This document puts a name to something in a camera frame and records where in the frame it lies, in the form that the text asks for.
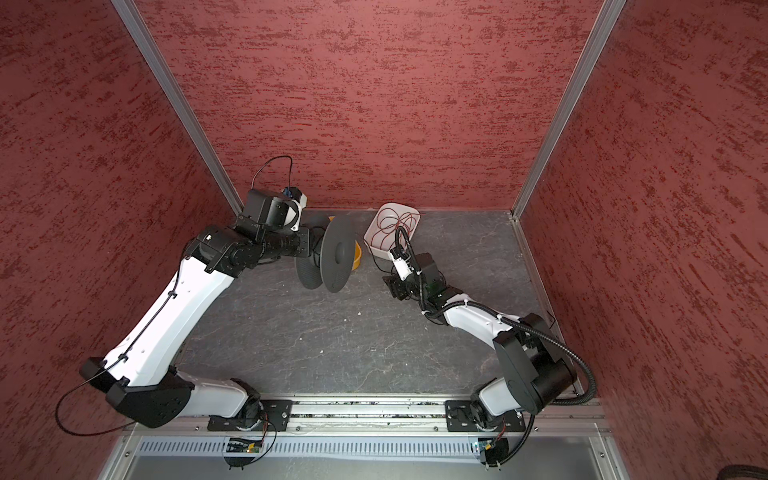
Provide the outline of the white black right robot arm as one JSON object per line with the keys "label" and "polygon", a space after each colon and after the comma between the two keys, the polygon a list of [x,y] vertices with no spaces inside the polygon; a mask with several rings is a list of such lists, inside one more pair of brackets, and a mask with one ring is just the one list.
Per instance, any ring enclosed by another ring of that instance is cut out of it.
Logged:
{"label": "white black right robot arm", "polygon": [[546,322],[536,314],[505,315],[447,283],[428,253],[388,253],[394,272],[384,278],[392,296],[414,299],[430,322],[461,330],[489,346],[501,376],[476,390],[469,415],[480,428],[497,427],[508,413],[540,413],[566,392],[577,373],[564,350],[548,340]]}

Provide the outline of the grey perforated cable spool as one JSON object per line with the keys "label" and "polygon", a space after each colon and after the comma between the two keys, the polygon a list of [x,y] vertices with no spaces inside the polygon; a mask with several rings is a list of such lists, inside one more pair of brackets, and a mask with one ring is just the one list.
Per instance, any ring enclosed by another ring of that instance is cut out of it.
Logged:
{"label": "grey perforated cable spool", "polygon": [[313,213],[302,226],[309,229],[310,255],[295,259],[299,281],[309,290],[324,285],[329,292],[338,293],[346,285],[355,259],[351,220]]}

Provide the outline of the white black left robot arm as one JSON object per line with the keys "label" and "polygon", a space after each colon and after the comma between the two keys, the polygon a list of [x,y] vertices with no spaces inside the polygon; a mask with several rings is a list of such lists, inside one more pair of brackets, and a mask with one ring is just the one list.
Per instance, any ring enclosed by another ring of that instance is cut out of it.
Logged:
{"label": "white black left robot arm", "polygon": [[318,237],[259,226],[253,232],[211,225],[185,247],[164,292],[106,356],[88,359],[87,383],[121,415],[148,428],[178,417],[219,417],[241,431],[263,422],[259,393],[239,379],[210,380],[180,371],[176,354],[212,303],[246,269],[282,257],[306,258]]}

